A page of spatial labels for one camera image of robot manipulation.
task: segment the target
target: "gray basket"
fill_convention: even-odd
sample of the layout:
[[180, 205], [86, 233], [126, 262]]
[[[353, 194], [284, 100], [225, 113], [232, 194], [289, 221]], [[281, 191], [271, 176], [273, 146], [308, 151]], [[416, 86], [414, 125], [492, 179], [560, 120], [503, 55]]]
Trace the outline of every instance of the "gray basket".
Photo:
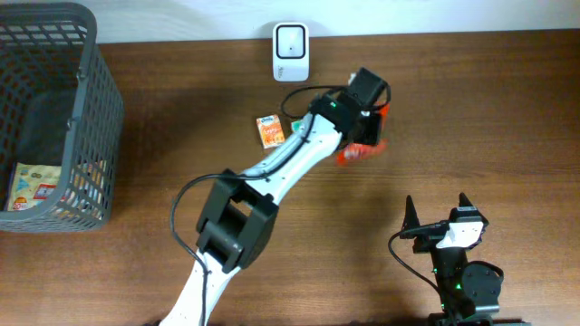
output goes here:
[[123, 103], [82, 5], [0, 5], [0, 198], [15, 163], [61, 166], [56, 189], [25, 211], [0, 212], [0, 229], [84, 231], [104, 225]]

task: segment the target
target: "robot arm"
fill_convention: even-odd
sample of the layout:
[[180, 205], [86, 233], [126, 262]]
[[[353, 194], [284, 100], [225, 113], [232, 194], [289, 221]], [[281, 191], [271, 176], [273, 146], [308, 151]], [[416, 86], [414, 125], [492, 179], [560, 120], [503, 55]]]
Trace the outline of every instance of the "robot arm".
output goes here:
[[[342, 140], [378, 140], [369, 135], [376, 136], [379, 127], [365, 121], [372, 121], [369, 115], [373, 113], [368, 111], [385, 90], [385, 81], [361, 68], [336, 98], [325, 94], [314, 99], [301, 129], [267, 158], [245, 170], [245, 179], [224, 171], [222, 176], [230, 177], [216, 180], [197, 225], [197, 254], [210, 271], [206, 295], [202, 295], [204, 271], [195, 262], [177, 303], [160, 325], [198, 326], [208, 322], [228, 282], [264, 250], [278, 205], [290, 188], [316, 163], [332, 155]], [[252, 212], [246, 216], [231, 201], [244, 202]], [[202, 321], [204, 306], [206, 318]]]

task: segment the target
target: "white wall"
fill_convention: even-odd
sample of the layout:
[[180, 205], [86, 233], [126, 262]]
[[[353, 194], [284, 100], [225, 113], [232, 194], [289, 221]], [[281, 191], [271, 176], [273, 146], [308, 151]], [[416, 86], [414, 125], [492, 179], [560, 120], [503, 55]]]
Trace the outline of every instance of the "white wall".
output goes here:
[[99, 43], [267, 38], [290, 20], [312, 36], [580, 28], [580, 0], [72, 1], [96, 15]]

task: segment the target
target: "black cable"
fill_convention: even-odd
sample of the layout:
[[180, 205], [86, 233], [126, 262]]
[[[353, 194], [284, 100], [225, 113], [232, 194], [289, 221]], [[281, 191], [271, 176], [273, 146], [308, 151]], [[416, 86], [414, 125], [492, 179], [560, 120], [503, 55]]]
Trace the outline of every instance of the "black cable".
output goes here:
[[414, 231], [414, 229], [409, 229], [409, 230], [405, 230], [405, 231], [399, 231], [396, 234], [392, 235], [391, 239], [389, 239], [389, 252], [391, 252], [392, 256], [395, 258], [395, 260], [397, 262], [399, 262], [399, 264], [401, 264], [403, 267], [405, 267], [409, 272], [415, 274], [415, 276], [419, 277], [420, 279], [422, 279], [423, 281], [427, 282], [428, 285], [430, 285], [436, 292], [437, 294], [441, 297], [441, 292], [439, 290], [439, 287], [437, 287], [437, 285], [430, 279], [428, 279], [427, 277], [421, 275], [419, 272], [415, 271], [414, 269], [412, 269], [412, 267], [410, 267], [409, 265], [407, 265], [405, 262], [403, 262], [403, 260], [401, 258], [399, 258], [399, 256], [394, 252], [394, 250], [392, 250], [392, 241], [398, 237], [399, 235], [403, 234], [403, 233], [408, 233], [408, 232], [412, 232]]
[[286, 97], [280, 103], [280, 110], [282, 111], [282, 114], [284, 114], [286, 117], [288, 117], [290, 119], [301, 119], [304, 117], [304, 115], [294, 115], [294, 114], [290, 114], [286, 111], [284, 104], [286, 104], [286, 102], [288, 100], [290, 100], [291, 97], [293, 97], [294, 95], [296, 95], [297, 93], [299, 93], [301, 91], [320, 90], [320, 89], [329, 89], [329, 91], [327, 91], [326, 94], [332, 95], [332, 94], [336, 93], [337, 91], [341, 91], [345, 88], [346, 88], [346, 86], [340, 86], [340, 85], [319, 85], [319, 86], [306, 86], [306, 87], [299, 88], [297, 90], [293, 90], [293, 91], [289, 92], [288, 95], [286, 95]]
[[263, 173], [263, 174], [258, 175], [258, 176], [246, 176], [243, 174], [242, 175], [228, 175], [228, 174], [222, 174], [222, 173], [206, 174], [204, 176], [196, 177], [193, 180], [189, 181], [185, 186], [183, 186], [181, 188], [181, 190], [178, 192], [178, 195], [175, 197], [175, 200], [173, 201], [173, 205], [171, 206], [171, 210], [169, 211], [169, 229], [171, 230], [171, 233], [173, 234], [173, 238], [178, 242], [179, 245], [181, 245], [181, 247], [183, 249], [185, 249], [186, 252], [188, 252], [189, 255], [191, 255], [193, 257], [193, 259], [195, 259], [199, 263], [199, 265], [201, 266], [201, 269], [203, 271], [203, 282], [202, 282], [203, 288], [201, 290], [201, 319], [199, 321], [199, 324], [201, 326], [205, 325], [205, 320], [206, 320], [206, 310], [207, 310], [206, 301], [207, 301], [207, 295], [208, 295], [208, 293], [207, 293], [208, 275], [209, 275], [209, 273], [211, 273], [211, 271], [208, 271], [208, 267], [203, 262], [203, 259], [201, 259], [201, 257], [199, 257], [193, 251], [193, 249], [191, 249], [191, 247], [189, 247], [188, 244], [186, 244], [181, 239], [181, 237], [179, 236], [179, 234], [175, 230], [175, 212], [178, 208], [179, 201], [181, 200], [183, 195], [185, 195], [185, 193], [188, 192], [188, 190], [190, 190], [191, 188], [193, 188], [196, 184], [198, 184], [199, 182], [204, 181], [204, 180], [209, 180], [211, 178], [231, 179], [231, 180], [261, 180], [261, 179], [268, 178], [268, 177], [272, 176], [278, 170], [280, 170], [280, 168], [282, 168], [290, 159], [292, 159], [294, 157], [294, 155], [296, 155], [298, 150], [300, 150], [302, 148], [302, 146], [306, 143], [306, 141], [308, 140], [308, 137], [310, 136], [310, 131], [312, 130], [313, 125], [314, 125], [314, 117], [312, 118], [312, 121], [308, 125], [308, 129], [306, 130], [305, 135], [301, 138], [301, 141], [298, 144], [298, 146], [296, 146], [296, 148], [292, 151], [292, 153], [290, 153], [290, 155], [288, 155], [282, 162], [280, 162], [280, 164], [278, 164], [275, 168], [271, 169], [270, 171], [267, 171], [266, 173]]

